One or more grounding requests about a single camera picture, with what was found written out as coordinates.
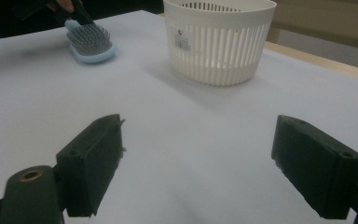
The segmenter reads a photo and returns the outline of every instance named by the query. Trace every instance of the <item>barcode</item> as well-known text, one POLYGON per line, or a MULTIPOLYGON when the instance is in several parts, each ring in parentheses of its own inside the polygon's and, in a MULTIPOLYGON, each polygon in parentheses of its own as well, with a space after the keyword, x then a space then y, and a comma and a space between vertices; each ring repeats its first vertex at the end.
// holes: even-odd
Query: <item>barcode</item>
POLYGON ((175 46, 179 49, 190 50, 190 44, 188 43, 187 38, 183 38, 182 36, 175 36, 175 46))

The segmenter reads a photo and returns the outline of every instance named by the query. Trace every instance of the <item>dark background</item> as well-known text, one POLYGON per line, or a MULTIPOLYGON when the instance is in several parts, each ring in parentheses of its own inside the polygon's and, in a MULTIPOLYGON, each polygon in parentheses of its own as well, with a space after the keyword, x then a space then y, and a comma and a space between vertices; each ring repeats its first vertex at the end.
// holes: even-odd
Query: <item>dark background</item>
MULTIPOLYGON (((63 24, 53 19, 53 12, 47 7, 43 7, 25 21, 20 21, 11 12, 20 1, 0 0, 0 38, 63 27, 63 24)), ((163 12, 162 0, 82 0, 82 2, 94 20, 136 10, 163 12)))

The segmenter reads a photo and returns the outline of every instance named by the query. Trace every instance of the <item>brush head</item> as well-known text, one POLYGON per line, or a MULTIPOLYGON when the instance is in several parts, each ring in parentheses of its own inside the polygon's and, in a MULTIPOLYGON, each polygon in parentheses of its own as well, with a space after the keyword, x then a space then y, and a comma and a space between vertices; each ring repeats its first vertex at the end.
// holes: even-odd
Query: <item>brush head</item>
POLYGON ((110 34, 95 23, 79 25, 76 21, 67 21, 71 51, 83 63, 98 63, 110 58, 116 46, 110 41, 110 34))

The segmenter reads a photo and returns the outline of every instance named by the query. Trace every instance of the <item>basket slot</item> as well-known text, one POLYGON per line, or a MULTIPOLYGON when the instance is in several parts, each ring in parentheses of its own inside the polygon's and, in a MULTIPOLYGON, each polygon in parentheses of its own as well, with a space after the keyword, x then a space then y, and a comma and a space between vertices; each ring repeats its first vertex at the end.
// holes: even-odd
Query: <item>basket slot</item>
POLYGON ((232 8, 232 7, 223 7, 217 4, 212 3, 205 3, 205 2, 191 2, 191 3, 184 3, 179 5, 181 7, 188 7, 206 11, 220 11, 220 12, 240 12, 239 9, 232 8))

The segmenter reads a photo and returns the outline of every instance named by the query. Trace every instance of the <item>table surface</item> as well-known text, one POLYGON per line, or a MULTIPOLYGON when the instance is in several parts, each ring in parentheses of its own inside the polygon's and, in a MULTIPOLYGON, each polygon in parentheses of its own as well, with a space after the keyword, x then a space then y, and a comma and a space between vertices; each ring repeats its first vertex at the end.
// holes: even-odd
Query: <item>table surface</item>
POLYGON ((358 78, 265 49, 255 76, 212 87, 170 66, 164 19, 97 21, 117 44, 77 63, 66 31, 0 39, 0 198, 7 179, 120 114, 124 154, 97 217, 66 223, 352 223, 324 220, 270 158, 276 118, 303 119, 358 151, 358 78))

